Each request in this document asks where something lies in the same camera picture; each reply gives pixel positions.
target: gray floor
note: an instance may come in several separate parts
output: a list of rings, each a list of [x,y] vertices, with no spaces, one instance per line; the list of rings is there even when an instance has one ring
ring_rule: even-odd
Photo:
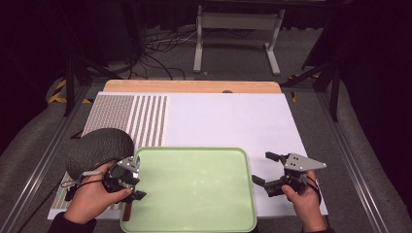
[[[192,69],[195,43],[187,41],[169,52],[152,54],[166,67],[182,69],[188,80],[226,80],[226,81],[274,81],[283,83],[288,76],[300,74],[300,67],[307,54],[320,35],[321,30],[283,30],[275,47],[275,55],[281,69],[281,76],[271,74],[269,63],[263,50],[266,33],[253,32],[250,36],[240,38],[227,32],[210,33],[204,44],[202,72],[194,74]],[[147,70],[137,64],[133,72],[151,79],[167,79],[167,73],[162,69],[147,67]],[[183,75],[178,70],[170,71],[178,80]],[[132,75],[132,79],[143,79]],[[93,98],[101,90],[104,79],[96,79],[87,91],[87,98]],[[55,86],[45,95],[49,99]],[[329,212],[330,225],[337,232],[412,232],[412,223],[406,208],[399,199],[395,189],[387,179],[377,158],[361,131],[357,117],[353,112],[350,99],[341,85],[338,106],[338,123],[331,123],[325,113],[324,102],[326,93],[314,93],[310,82],[301,83],[299,88],[284,88],[291,107],[293,118],[300,133],[303,145],[310,157],[328,164],[327,169],[319,171],[321,189]],[[291,91],[295,93],[292,100]],[[0,157],[0,222],[8,219],[9,213],[15,210],[15,203],[31,178],[39,161],[47,151],[52,151],[50,167],[44,177],[39,178],[39,186],[34,187],[33,199],[27,200],[25,221],[52,190],[64,173],[64,157],[74,145],[70,137],[83,129],[91,110],[91,104],[81,104],[75,114],[62,119],[65,105],[51,103],[41,114],[33,118],[15,137],[9,147]],[[55,148],[50,147],[50,141],[55,140],[55,132],[59,131],[62,120],[66,120],[67,128]],[[348,166],[348,151],[342,146],[342,140],[336,134],[336,128],[344,136],[349,154],[353,156],[357,168],[361,171],[365,187],[370,191],[373,202],[364,202],[360,197],[364,190],[359,187],[357,178],[352,176],[351,166]],[[50,222],[46,220],[53,197],[49,198],[39,212],[28,222],[22,232],[46,232]],[[373,210],[378,214],[370,215],[368,204],[373,204]],[[380,216],[380,227],[373,223]],[[260,232],[299,232],[300,222],[296,217],[281,217],[275,219],[259,219]],[[99,221],[95,232],[121,232],[117,221]]]

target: black mesh object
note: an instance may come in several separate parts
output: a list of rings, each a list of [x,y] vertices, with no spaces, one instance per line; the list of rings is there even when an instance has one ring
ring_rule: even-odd
[[[134,145],[130,136],[115,128],[92,131],[70,150],[66,160],[69,176],[76,180],[81,173],[93,170],[111,160],[133,156]]]

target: white table surface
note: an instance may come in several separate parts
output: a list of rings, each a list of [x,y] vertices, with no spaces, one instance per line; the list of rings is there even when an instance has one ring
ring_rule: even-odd
[[[284,175],[280,162],[265,158],[267,151],[307,156],[282,93],[99,94],[168,96],[165,146],[240,148],[248,155],[251,173],[267,182]],[[263,187],[253,186],[258,217],[295,216],[292,203],[285,195],[268,197]],[[324,202],[321,212],[327,215]]]

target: tape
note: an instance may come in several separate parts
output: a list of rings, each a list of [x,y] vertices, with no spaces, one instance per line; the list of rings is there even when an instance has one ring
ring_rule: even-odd
[[[66,98],[61,98],[58,97],[61,90],[63,89],[63,87],[66,85],[66,80],[63,78],[60,83],[58,83],[57,87],[55,88],[51,98],[49,99],[49,103],[53,103],[53,102],[57,102],[57,103],[61,103],[61,104],[65,104],[67,103],[67,99]],[[84,104],[92,104],[94,103],[94,99],[84,99],[83,100]]]

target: striped panel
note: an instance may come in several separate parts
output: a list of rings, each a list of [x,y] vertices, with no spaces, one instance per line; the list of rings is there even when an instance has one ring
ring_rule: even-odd
[[[162,146],[167,99],[167,96],[150,95],[97,95],[82,137],[99,128],[117,128],[130,135],[135,151],[141,147]],[[66,173],[63,182],[70,180]],[[67,209],[69,203],[64,201],[65,195],[65,188],[60,187],[51,210]],[[122,205],[112,205],[108,211],[121,210]]]

